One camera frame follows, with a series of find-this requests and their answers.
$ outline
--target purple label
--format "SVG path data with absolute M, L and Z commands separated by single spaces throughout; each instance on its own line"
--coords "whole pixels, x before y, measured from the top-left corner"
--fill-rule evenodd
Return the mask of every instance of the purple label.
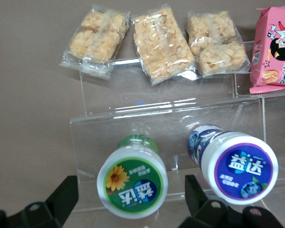
M 223 129 L 207 124 L 197 127 L 189 136 L 188 139 L 188 154 L 197 163 L 200 164 L 202 155 L 208 144 L 219 134 Z
M 273 165 L 267 153 L 250 143 L 228 148 L 215 166 L 215 181 L 220 191 L 236 200 L 258 196 L 272 175 Z

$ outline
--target pink snack bag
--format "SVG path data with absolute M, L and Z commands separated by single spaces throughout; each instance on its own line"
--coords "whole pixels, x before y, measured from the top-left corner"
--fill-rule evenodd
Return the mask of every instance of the pink snack bag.
M 285 6 L 258 9 L 250 93 L 285 89 Z

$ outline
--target packaged snack bar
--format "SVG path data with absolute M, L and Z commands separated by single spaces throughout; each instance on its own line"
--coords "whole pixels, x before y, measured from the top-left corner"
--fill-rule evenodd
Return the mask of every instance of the packaged snack bar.
M 129 28 L 129 16 L 130 13 L 93 6 L 73 35 L 61 65 L 109 79 Z
M 190 11 L 187 33 L 202 76 L 249 72 L 244 42 L 228 11 L 205 14 Z
M 195 69 L 194 57 L 168 5 L 133 16 L 131 21 L 137 55 L 152 86 Z
M 285 6 L 259 10 L 250 74 L 252 94 L 285 89 Z

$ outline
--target blueberry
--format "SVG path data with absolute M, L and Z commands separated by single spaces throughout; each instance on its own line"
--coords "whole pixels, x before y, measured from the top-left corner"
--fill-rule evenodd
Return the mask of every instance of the blueberry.
M 199 132 L 198 131 L 193 131 L 191 135 L 189 136 L 188 140 L 188 149 L 189 151 L 193 152 L 194 151 L 194 146 L 196 144 L 196 141 L 199 137 Z
M 241 197 L 242 198 L 249 198 L 257 195 L 263 190 L 262 186 L 258 182 L 249 182 L 244 184 L 244 186 L 241 189 Z

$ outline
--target gray table surface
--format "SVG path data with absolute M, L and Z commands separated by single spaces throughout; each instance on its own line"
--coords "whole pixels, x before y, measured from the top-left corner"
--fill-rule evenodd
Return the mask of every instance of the gray table surface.
M 229 10 L 249 41 L 256 8 L 285 0 L 0 0 L 0 209 L 7 215 L 44 200 L 67 175 L 76 175 L 69 122 L 85 114 L 84 101 L 79 72 L 59 63 L 92 4 L 138 14 L 164 3 L 182 31 L 190 10 Z M 136 57 L 130 32 L 117 58 L 129 57 Z

